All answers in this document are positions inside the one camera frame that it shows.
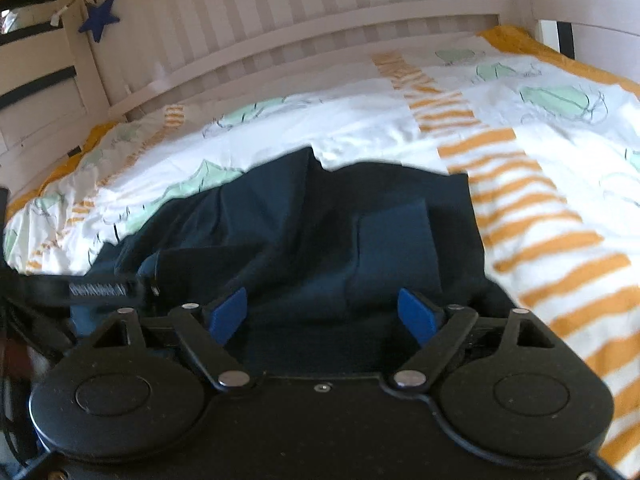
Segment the white wooden bed frame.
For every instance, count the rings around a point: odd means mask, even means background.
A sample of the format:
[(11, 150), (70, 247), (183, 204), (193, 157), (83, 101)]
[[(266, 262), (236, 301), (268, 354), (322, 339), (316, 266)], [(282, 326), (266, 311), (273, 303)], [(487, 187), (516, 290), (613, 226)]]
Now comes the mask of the white wooden bed frame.
[(318, 55), (520, 25), (584, 63), (639, 75), (639, 0), (1, 0), (1, 181), (34, 188), (91, 128)]

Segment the dark navy fleece hoodie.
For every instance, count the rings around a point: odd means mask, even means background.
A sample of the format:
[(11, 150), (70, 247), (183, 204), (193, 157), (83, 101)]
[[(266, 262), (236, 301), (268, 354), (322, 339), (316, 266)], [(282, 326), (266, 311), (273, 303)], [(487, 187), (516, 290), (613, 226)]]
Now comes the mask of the dark navy fleece hoodie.
[(255, 372), (388, 372), (416, 351), (401, 289), (498, 318), (468, 179), (382, 162), (325, 170), (308, 148), (163, 204), (102, 247), (95, 274), (137, 274), (154, 313), (239, 289), (248, 312), (228, 351)]

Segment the white patterned duvet cover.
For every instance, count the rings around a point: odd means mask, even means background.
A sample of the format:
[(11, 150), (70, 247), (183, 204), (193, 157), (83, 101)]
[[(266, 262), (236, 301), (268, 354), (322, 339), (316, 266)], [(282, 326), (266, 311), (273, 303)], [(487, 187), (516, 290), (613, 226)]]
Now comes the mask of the white patterned duvet cover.
[(82, 273), (173, 198), (309, 146), (469, 178), (485, 268), (605, 381), (603, 458), (639, 473), (639, 88), (509, 26), (355, 54), (96, 127), (10, 209), (17, 270)]

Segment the blue star decoration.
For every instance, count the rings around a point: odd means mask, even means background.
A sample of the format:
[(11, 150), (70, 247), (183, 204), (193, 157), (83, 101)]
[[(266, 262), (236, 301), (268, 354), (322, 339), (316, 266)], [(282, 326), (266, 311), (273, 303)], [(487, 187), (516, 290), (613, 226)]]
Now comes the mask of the blue star decoration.
[(86, 32), (92, 40), (99, 44), (102, 40), (104, 29), (108, 25), (117, 24), (120, 18), (113, 13), (113, 4), (115, 0), (104, 0), (99, 4), (87, 4), (87, 18), (79, 26), (78, 32), (83, 34)]

